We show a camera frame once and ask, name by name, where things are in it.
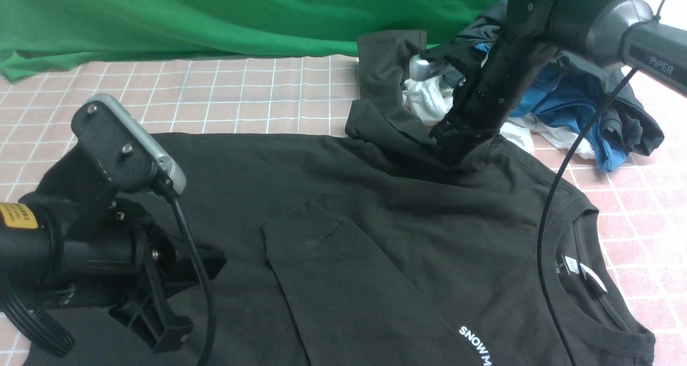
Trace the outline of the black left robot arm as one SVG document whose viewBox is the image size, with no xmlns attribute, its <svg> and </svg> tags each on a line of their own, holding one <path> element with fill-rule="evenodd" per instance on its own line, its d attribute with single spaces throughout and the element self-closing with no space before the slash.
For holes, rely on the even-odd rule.
<svg viewBox="0 0 687 366">
<path fill-rule="evenodd" d="M 194 328 L 169 298 L 209 281 L 226 263 L 192 241 L 168 173 L 134 141 L 79 144 L 35 192 L 2 204 L 2 312 L 43 351 L 76 341 L 57 308 L 104 308 L 155 353 L 181 348 Z"/>
</svg>

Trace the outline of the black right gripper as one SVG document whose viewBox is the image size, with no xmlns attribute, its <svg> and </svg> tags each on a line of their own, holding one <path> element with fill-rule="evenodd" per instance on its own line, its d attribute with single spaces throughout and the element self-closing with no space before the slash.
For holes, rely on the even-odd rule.
<svg viewBox="0 0 687 366">
<path fill-rule="evenodd" d="M 458 39 L 422 53 L 423 60 L 451 65 L 464 77 L 453 92 L 453 106 L 430 131 L 437 157 L 453 166 L 500 132 L 556 46 L 537 38 L 500 34 L 488 52 Z"/>
</svg>

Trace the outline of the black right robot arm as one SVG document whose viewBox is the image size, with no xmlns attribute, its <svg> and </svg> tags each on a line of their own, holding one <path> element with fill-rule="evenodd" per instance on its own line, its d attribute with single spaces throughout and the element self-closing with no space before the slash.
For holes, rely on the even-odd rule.
<svg viewBox="0 0 687 366">
<path fill-rule="evenodd" d="M 464 76 L 430 132 L 447 165 L 493 138 L 560 50 L 606 69 L 626 65 L 685 94 L 685 30 L 660 23 L 643 0 L 508 0 L 506 24 L 482 53 L 456 39 L 420 53 L 431 71 Z"/>
</svg>

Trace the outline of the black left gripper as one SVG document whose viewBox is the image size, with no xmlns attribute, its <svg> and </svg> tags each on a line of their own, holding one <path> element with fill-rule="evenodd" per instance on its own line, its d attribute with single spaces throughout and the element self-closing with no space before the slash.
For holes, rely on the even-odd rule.
<svg viewBox="0 0 687 366">
<path fill-rule="evenodd" d="M 142 205 L 118 190 L 76 146 L 19 203 L 34 228 L 19 229 L 19 331 L 51 355 L 76 341 L 47 310 L 105 308 L 155 354 L 174 352 L 192 333 L 169 298 L 209 281 L 226 263 L 221 249 L 194 242 L 170 180 L 155 190 L 170 200 L 180 235 L 164 231 Z"/>
</svg>

